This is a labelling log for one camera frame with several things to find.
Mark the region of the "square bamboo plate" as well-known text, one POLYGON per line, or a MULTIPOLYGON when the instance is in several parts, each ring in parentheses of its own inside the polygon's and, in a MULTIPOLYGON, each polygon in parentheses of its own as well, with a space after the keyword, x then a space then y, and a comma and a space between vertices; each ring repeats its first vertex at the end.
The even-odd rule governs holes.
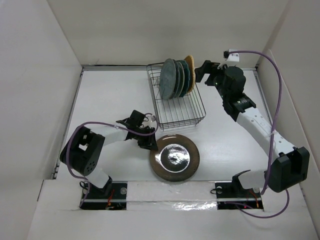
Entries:
POLYGON ((184 60, 188 64, 188 68, 190 71, 190 83, 187 91, 187 93, 189 94, 194 89, 196 84, 195 61, 192 55, 187 55, 184 60))

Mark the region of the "dark teal scalloped plate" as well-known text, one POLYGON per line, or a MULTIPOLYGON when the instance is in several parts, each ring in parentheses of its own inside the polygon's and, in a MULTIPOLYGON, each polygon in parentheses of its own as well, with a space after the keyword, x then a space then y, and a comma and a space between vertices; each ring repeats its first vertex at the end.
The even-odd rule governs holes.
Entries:
POLYGON ((190 81, 191 81, 191 74, 190 74, 190 69, 189 69, 189 65, 187 64, 187 62, 185 60, 180 60, 179 62, 182 64, 183 72, 184 72, 184 85, 183 85, 182 91, 179 95, 182 98, 188 92, 188 89, 190 86, 190 81))

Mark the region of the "mint green flower plate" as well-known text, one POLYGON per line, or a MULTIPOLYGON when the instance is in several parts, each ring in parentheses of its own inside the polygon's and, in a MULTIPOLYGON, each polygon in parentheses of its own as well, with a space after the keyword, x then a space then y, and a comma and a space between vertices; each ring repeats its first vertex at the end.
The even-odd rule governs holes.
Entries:
POLYGON ((175 98, 178 98, 183 90, 184 84, 185 84, 185 73, 184 68, 181 62, 177 61, 178 66, 178 88, 175 93, 175 98))

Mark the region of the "grey-blue round plate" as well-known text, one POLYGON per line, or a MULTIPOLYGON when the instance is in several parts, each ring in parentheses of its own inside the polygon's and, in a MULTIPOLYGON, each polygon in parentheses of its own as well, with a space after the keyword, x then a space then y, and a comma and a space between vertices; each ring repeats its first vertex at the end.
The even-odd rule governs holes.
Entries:
POLYGON ((159 77, 159 93, 163 100, 173 98, 177 89, 178 66, 172 58, 168 58, 162 65, 159 77))

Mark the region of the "brown speckled round plate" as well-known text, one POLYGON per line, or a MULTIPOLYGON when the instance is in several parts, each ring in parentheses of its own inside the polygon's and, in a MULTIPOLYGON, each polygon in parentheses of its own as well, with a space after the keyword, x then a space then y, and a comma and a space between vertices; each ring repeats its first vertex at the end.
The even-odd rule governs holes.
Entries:
POLYGON ((153 172, 167 182, 190 179, 200 165, 196 144, 181 134, 167 134, 156 141, 157 150, 151 150, 149 163, 153 172))

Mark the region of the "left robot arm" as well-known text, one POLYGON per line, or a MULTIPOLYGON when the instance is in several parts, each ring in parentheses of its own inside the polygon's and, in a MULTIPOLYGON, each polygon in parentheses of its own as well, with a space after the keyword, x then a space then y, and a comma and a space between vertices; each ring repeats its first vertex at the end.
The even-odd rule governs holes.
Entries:
POLYGON ((74 178, 87 184, 88 192, 94 189, 95 194, 104 199, 111 194, 113 180, 101 168, 97 168, 103 147, 136 140, 141 149, 157 150, 158 129, 155 115, 137 110, 114 123, 87 121, 76 127, 59 159, 74 178))

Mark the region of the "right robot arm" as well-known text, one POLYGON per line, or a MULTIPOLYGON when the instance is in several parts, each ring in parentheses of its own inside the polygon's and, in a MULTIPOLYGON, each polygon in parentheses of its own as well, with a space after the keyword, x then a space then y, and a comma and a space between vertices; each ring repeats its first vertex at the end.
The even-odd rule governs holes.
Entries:
POLYGON ((280 193, 307 179, 310 153, 284 139, 262 116, 256 104, 244 93, 246 77, 236 66, 221 66, 206 60, 194 70, 195 81, 217 89, 225 112, 242 126, 269 157, 266 169, 244 170, 232 177, 231 191, 242 197, 249 189, 267 186, 280 193))

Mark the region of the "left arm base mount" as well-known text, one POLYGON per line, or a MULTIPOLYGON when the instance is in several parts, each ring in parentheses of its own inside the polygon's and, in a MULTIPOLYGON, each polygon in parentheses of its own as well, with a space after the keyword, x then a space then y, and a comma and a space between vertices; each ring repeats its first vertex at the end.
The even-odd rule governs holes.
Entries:
POLYGON ((82 188, 80 209, 109 211, 127 209, 127 181, 114 181, 106 193, 85 181, 81 181, 79 185, 82 188))

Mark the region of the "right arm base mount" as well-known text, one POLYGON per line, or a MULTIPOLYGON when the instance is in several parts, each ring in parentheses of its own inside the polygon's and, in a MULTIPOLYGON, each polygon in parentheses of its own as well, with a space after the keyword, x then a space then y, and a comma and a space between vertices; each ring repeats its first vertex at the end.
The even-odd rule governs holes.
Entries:
POLYGON ((218 210, 264 208, 258 188, 243 189, 232 182, 216 182, 210 193, 216 196, 218 210))

